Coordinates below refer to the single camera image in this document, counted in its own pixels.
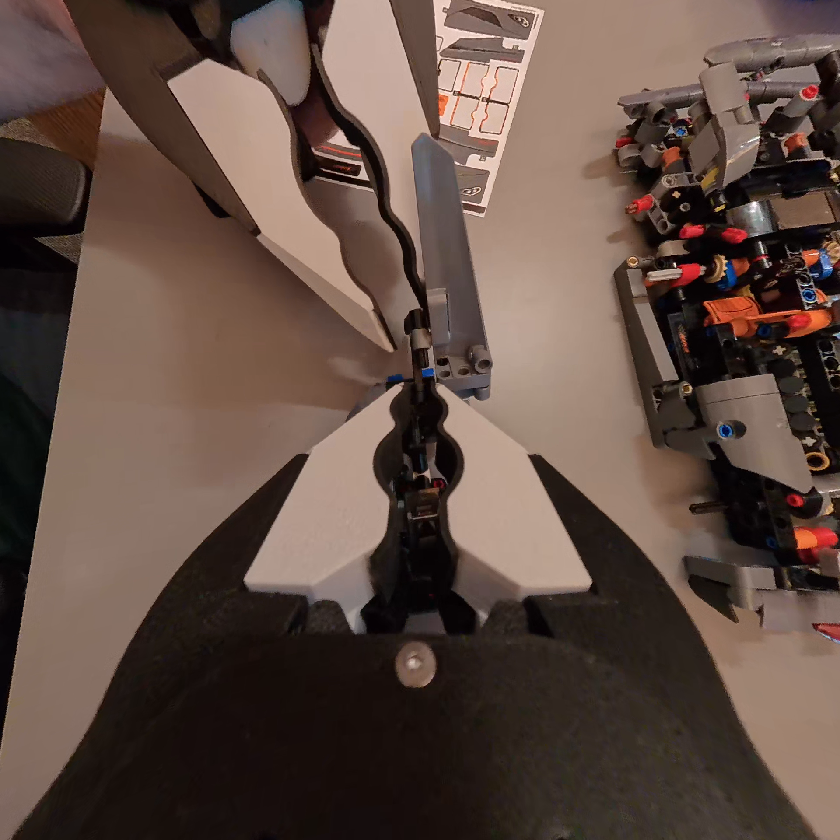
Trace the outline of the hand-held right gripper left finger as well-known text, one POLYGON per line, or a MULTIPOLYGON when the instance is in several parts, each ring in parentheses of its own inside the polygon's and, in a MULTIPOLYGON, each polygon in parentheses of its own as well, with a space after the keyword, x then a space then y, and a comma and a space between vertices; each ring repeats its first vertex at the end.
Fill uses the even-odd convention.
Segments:
POLYGON ((310 451, 245 574, 252 592, 338 603, 354 632, 374 595, 369 559, 382 542, 389 500, 374 471, 380 442, 395 427, 397 385, 310 451))

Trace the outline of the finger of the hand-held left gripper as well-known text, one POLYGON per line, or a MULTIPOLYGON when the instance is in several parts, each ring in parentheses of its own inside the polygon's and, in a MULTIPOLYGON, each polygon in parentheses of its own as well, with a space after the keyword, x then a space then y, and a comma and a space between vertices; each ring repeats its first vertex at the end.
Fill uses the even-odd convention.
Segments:
POLYGON ((350 267, 384 316, 418 307, 424 256, 412 146, 437 137, 432 2, 327 2, 311 32, 312 81, 346 143, 359 152, 371 196, 340 199, 350 267))
POLYGON ((145 138, 381 349, 392 336, 303 188, 290 106, 267 79, 204 58, 169 19, 124 1, 69 2, 94 66, 145 138))

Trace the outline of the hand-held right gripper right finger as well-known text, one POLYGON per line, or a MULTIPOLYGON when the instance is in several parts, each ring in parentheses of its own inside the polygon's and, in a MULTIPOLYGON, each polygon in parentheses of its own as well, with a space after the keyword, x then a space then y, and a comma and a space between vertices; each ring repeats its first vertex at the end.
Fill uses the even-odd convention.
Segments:
POLYGON ((525 448, 448 388, 443 431, 462 458, 436 447, 433 476, 447 481, 449 534, 458 552, 453 590, 476 612, 480 627, 500 601, 588 592, 592 578, 525 448))

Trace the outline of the grey lego assembly orange stripe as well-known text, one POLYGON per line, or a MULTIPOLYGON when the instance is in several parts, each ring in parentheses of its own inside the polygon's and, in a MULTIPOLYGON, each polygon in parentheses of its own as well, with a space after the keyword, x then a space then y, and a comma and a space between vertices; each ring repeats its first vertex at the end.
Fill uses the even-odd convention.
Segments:
POLYGON ((374 475, 389 499, 385 536, 369 559, 374 595, 362 608, 366 632, 397 634, 412 616, 436 613, 444 631, 469 634, 476 612, 453 590, 458 552, 448 530, 447 481, 433 476, 436 447, 459 478, 462 458, 443 431, 440 386, 462 400, 489 395, 492 359, 480 309, 455 164, 433 138, 412 146, 423 249, 423 309, 432 338, 423 387, 411 377, 391 405, 395 427, 374 453, 374 475))

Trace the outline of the lego car chassis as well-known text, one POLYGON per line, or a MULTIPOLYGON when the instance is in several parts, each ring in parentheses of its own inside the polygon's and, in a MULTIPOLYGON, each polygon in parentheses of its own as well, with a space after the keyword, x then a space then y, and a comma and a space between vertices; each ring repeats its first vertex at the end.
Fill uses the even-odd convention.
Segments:
POLYGON ((768 560, 686 556, 737 622, 838 643, 839 40, 750 38, 698 82, 644 89, 614 155, 643 188, 648 254, 614 280, 654 445, 708 462, 729 537, 768 560))

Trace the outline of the person's left forearm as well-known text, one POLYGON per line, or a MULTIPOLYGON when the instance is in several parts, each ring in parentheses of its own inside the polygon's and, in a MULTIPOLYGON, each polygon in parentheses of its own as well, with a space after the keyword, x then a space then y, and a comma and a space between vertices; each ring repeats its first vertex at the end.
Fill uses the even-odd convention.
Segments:
POLYGON ((1 2, 2 123, 73 102, 102 86, 65 2, 1 2))

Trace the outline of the sticker sheet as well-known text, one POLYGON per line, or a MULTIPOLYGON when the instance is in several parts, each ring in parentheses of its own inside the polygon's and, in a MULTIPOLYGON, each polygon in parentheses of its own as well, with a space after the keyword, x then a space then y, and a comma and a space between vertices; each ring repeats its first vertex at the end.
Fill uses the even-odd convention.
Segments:
POLYGON ((438 141, 466 214, 484 216, 544 12, 521 2, 434 1, 438 141))

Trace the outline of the black office chair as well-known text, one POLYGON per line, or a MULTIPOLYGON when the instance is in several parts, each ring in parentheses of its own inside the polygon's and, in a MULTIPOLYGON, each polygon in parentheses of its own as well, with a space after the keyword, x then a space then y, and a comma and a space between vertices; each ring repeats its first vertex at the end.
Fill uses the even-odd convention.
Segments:
POLYGON ((82 232, 91 171, 41 144, 1 139, 1 231, 54 237, 82 232))

